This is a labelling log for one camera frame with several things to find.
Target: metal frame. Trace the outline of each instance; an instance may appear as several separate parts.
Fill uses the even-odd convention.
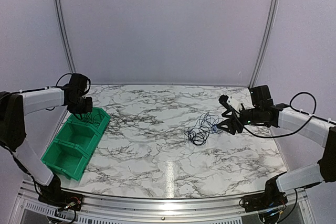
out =
[[[236,223],[239,224],[242,216],[256,214],[256,212],[245,213],[244,209],[239,206],[243,195],[198,199],[144,199],[80,193],[84,195],[84,200],[82,210],[77,213],[78,219],[75,223],[88,223],[91,219],[91,223],[101,221],[104,224],[167,222],[213,224],[225,223],[228,220],[232,223],[237,221]],[[311,209],[307,202],[306,191],[299,190],[298,195],[298,203],[305,224],[315,224],[310,214]],[[287,197],[288,206],[291,207],[290,205],[295,202],[295,193],[290,193]],[[56,207],[40,203],[37,198],[38,195],[35,193],[33,183],[28,180],[23,181],[9,223],[20,223],[24,210],[32,210],[32,206],[28,204],[33,204],[35,212],[52,217]],[[71,211],[64,214],[68,215],[67,219],[73,217]]]
[[[76,67],[74,63],[74,59],[72,57],[71,53],[71,48],[67,36],[67,32],[65,29],[65,23],[63,19],[63,12],[62,12],[62,6],[61,6],[61,0],[54,0],[55,2],[55,11],[56,11],[56,16],[57,16],[57,21],[58,21],[58,26],[59,26],[59,31],[62,39],[62,44],[64,47],[64,52],[66,55],[66,59],[68,62],[68,67],[71,73],[76,73]]]
[[[263,64],[262,62],[264,61],[266,51],[267,51],[267,45],[269,41],[269,37],[271,34],[271,30],[273,28],[274,20],[276,17],[277,9],[278,9],[278,4],[279,0],[271,0],[271,5],[269,7],[269,12],[268,12],[268,18],[267,18],[267,23],[266,23],[266,28],[264,31],[264,36],[262,38],[262,42],[260,45],[259,53],[258,53],[258,58],[256,61],[256,64],[254,66],[254,70],[252,72],[251,80],[249,83],[249,88],[253,88],[256,85],[260,70],[261,70],[261,65]]]

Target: marble tabletop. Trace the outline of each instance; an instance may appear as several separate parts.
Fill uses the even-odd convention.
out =
[[[251,107],[246,88],[92,86],[93,106],[107,111],[111,120],[81,181],[60,176],[62,186],[141,198],[199,198],[263,190],[267,179],[286,171],[273,139],[245,131],[223,132],[195,146],[183,133],[201,114],[223,113],[218,102],[222,94]],[[250,129],[270,134],[265,127]]]

